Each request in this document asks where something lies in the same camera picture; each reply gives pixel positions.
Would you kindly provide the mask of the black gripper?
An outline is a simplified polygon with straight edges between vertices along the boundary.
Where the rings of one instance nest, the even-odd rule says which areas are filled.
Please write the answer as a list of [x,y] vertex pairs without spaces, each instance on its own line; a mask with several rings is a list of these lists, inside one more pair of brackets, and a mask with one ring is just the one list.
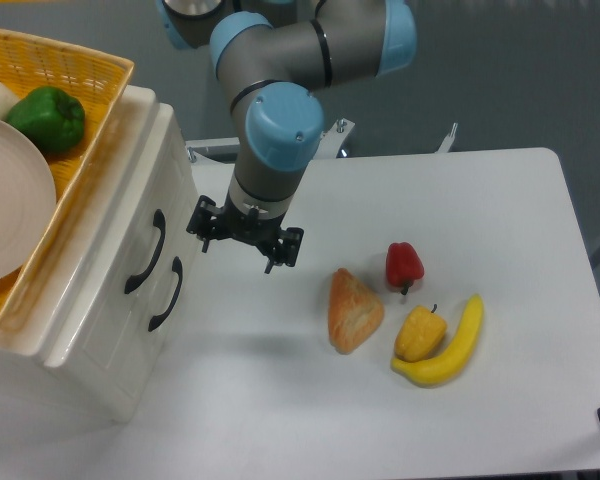
[[212,241],[236,240],[257,246],[267,258],[264,273],[276,266],[294,267],[302,244],[304,230],[300,227],[280,229],[283,217],[265,219],[255,210],[240,211],[234,204],[219,207],[214,200],[201,195],[194,207],[186,231],[201,242],[206,253]]

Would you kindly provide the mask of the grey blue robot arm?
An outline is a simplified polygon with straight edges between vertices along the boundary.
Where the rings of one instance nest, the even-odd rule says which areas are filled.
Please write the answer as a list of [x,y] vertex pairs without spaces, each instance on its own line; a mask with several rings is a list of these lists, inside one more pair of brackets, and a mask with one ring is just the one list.
[[282,221],[324,130],[315,92],[409,65],[417,30],[404,1],[160,1],[178,48],[209,49],[239,140],[226,199],[201,196],[188,231],[203,243],[233,239],[270,266],[293,266],[303,230]]

